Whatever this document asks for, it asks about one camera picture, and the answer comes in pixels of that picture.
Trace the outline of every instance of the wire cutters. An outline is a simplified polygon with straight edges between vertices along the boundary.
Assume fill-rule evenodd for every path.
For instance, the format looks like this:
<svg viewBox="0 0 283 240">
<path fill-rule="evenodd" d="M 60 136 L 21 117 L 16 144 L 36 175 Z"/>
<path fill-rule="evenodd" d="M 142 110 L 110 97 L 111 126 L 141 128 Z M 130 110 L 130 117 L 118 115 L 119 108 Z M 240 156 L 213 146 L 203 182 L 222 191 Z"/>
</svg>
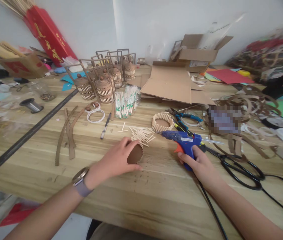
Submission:
<svg viewBox="0 0 283 240">
<path fill-rule="evenodd" d="M 256 170 L 256 172 L 258 173 L 258 175 L 254 175 L 251 172 L 249 172 L 247 169 L 245 169 L 241 164 L 235 162 L 233 159 L 229 158 L 227 155 L 221 155 L 220 153 L 216 152 L 215 150 L 209 148 L 206 146 L 206 149 L 208 152 L 210 152 L 212 155 L 218 157 L 221 161 L 221 165 L 224 167 L 224 169 L 229 173 L 229 175 L 235 179 L 238 183 L 240 183 L 241 185 L 252 189 L 252 190 L 261 190 L 262 189 L 262 185 L 260 183 L 260 181 L 265 180 L 265 174 L 252 162 L 248 161 L 247 163 Z M 237 155 L 231 155 L 234 158 L 238 158 L 241 159 L 240 156 Z M 233 162 L 234 165 L 229 164 L 228 162 L 226 162 L 226 159 L 229 159 Z M 242 175 L 248 177 L 249 179 L 251 179 L 254 182 L 254 186 L 250 186 L 246 183 L 244 183 L 243 181 L 241 181 L 232 171 L 235 170 L 236 172 L 241 173 Z"/>
<path fill-rule="evenodd" d="M 191 114 L 180 113 L 180 112 L 177 112 L 173 108 L 166 109 L 166 111 L 175 116 L 179 126 L 181 126 L 185 131 L 188 131 L 188 127 L 181 121 L 181 118 L 190 118 L 190 119 L 196 120 L 198 122 L 203 121 L 201 118 L 199 118 L 197 116 L 194 116 L 194 115 L 191 115 Z"/>
</svg>

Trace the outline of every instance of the blue glue gun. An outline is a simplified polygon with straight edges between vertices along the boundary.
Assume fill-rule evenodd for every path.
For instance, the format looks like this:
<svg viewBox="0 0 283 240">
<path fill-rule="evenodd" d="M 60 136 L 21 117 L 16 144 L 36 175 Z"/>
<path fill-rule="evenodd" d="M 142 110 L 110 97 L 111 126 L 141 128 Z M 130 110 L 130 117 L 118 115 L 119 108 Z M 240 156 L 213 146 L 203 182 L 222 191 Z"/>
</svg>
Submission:
<svg viewBox="0 0 283 240">
<path fill-rule="evenodd" d="M 195 159 L 192 146 L 200 145 L 201 136 L 199 134 L 194 134 L 193 137 L 189 137 L 187 132 L 163 131 L 161 135 L 169 140 L 175 141 L 178 144 L 175 152 L 185 153 Z M 187 163 L 184 163 L 184 166 L 188 171 L 192 171 L 192 168 Z"/>
</svg>

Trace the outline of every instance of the blue object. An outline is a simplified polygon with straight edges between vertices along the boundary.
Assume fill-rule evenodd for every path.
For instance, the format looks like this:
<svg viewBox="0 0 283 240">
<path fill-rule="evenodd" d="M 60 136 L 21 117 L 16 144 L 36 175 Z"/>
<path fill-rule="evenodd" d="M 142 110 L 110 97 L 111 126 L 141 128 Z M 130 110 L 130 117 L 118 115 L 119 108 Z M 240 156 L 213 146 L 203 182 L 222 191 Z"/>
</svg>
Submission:
<svg viewBox="0 0 283 240">
<path fill-rule="evenodd" d="M 86 76 L 85 72 L 76 72 L 76 73 L 70 73 L 70 74 L 71 74 L 71 76 L 72 76 L 73 79 L 77 79 L 77 78 L 78 78 L 78 77 L 77 77 L 77 74 L 78 74 L 78 73 L 79 73 L 82 77 L 85 77 L 85 76 Z M 71 83 L 71 84 L 74 84 L 74 82 L 72 81 L 72 79 L 70 78 L 69 75 L 64 76 L 61 80 L 67 81 L 67 82 L 69 82 L 69 83 Z"/>
<path fill-rule="evenodd" d="M 199 134 L 194 134 L 193 137 L 189 137 L 187 132 L 163 131 L 161 135 L 166 139 L 175 141 L 178 144 L 175 152 L 185 153 L 192 159 L 196 160 L 194 152 L 192 151 L 192 146 L 200 145 L 202 139 Z M 192 171 L 192 168 L 187 163 L 184 163 L 184 166 L 188 171 Z"/>
<path fill-rule="evenodd" d="M 64 67 L 56 68 L 54 71 L 55 73 L 58 73 L 58 74 L 67 72 Z"/>
<path fill-rule="evenodd" d="M 67 90 L 70 90 L 71 88 L 72 88 L 71 83 L 65 83 L 62 87 L 62 91 L 67 91 Z"/>
</svg>

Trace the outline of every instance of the black scissors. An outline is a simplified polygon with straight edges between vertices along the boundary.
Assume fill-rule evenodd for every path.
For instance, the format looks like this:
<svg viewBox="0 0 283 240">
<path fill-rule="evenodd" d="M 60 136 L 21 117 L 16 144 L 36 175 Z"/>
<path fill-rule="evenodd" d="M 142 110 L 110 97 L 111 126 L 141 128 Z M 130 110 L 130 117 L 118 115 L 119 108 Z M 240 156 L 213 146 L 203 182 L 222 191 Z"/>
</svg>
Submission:
<svg viewBox="0 0 283 240">
<path fill-rule="evenodd" d="M 210 152 L 211 154 L 215 155 L 217 158 L 220 159 L 221 161 L 221 165 L 224 167 L 224 169 L 229 173 L 229 175 L 235 179 L 237 182 L 239 182 L 241 185 L 252 189 L 252 190 L 262 190 L 262 186 L 260 181 L 265 180 L 265 174 L 252 162 L 248 161 L 247 163 L 252 166 L 256 172 L 258 173 L 257 175 L 252 174 L 251 172 L 249 172 L 247 169 L 245 169 L 242 165 L 240 165 L 239 163 L 235 162 L 233 159 L 229 158 L 227 155 L 221 155 L 220 153 L 216 152 L 215 150 L 206 147 L 207 151 Z M 238 158 L 241 159 L 240 156 L 237 155 L 230 155 L 231 157 L 234 158 Z M 226 162 L 226 159 L 229 159 L 233 162 L 234 165 L 229 164 L 228 162 Z M 241 174 L 243 174 L 244 176 L 248 177 L 249 179 L 251 179 L 255 185 L 254 186 L 250 186 L 246 183 L 244 183 L 243 181 L 241 181 L 230 169 L 233 169 Z"/>
</svg>

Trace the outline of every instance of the pixelated area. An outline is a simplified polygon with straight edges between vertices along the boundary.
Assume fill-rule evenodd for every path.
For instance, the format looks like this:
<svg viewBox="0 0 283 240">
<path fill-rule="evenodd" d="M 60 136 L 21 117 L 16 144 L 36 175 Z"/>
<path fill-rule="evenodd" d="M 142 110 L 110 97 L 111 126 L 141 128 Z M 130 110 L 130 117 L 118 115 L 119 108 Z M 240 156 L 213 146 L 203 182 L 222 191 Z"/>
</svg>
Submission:
<svg viewBox="0 0 283 240">
<path fill-rule="evenodd" d="M 240 107 L 212 106 L 208 108 L 209 133 L 240 133 Z"/>
</svg>

